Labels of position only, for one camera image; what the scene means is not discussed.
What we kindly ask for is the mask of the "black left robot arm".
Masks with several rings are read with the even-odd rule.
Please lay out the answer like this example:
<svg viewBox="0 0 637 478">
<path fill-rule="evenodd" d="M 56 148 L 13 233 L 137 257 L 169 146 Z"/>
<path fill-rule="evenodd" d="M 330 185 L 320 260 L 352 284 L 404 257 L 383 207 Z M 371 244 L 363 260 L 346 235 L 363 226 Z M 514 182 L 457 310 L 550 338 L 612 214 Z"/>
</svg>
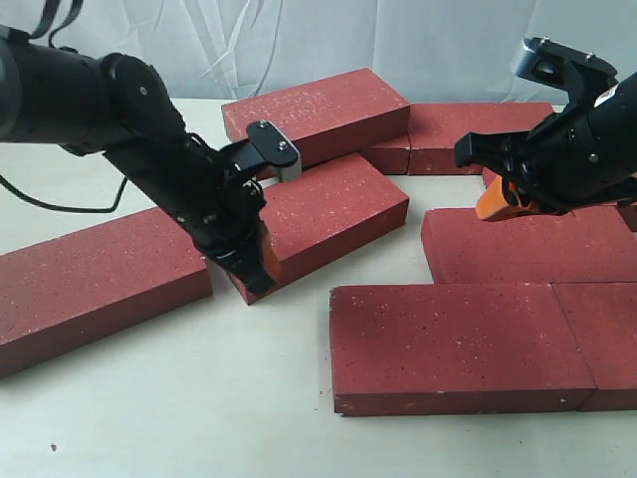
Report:
<svg viewBox="0 0 637 478">
<path fill-rule="evenodd" d="M 253 122 L 245 139 L 213 149 L 186 129 L 157 72 L 140 59 L 93 59 L 3 27 L 1 138 L 102 154 L 249 292 L 274 286 L 255 177 L 297 154 L 270 122 Z"/>
</svg>

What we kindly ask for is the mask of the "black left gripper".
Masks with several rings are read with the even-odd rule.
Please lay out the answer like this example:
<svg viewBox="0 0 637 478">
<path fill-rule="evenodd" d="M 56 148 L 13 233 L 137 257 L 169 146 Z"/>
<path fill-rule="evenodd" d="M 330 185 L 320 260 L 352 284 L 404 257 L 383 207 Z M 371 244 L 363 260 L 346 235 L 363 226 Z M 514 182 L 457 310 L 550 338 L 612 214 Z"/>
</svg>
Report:
<svg viewBox="0 0 637 478">
<path fill-rule="evenodd" d="M 246 140 L 216 150 L 189 133 L 167 159 L 158 200 L 206 259 L 255 295 L 272 289 L 280 275 L 270 231 L 260 219 L 264 192 L 254 181 L 266 165 Z"/>
</svg>

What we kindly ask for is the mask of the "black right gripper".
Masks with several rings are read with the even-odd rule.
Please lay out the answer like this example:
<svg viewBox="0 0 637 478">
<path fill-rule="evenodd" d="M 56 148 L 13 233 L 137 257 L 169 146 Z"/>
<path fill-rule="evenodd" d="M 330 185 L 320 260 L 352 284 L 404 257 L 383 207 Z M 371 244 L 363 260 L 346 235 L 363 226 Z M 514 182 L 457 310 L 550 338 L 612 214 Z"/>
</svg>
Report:
<svg viewBox="0 0 637 478">
<path fill-rule="evenodd" d="M 459 167 L 481 165 L 502 178 L 476 204 L 482 221 L 635 204 L 636 78 L 599 96 L 593 108 L 563 110 L 530 131 L 469 132 L 454 156 Z"/>
</svg>

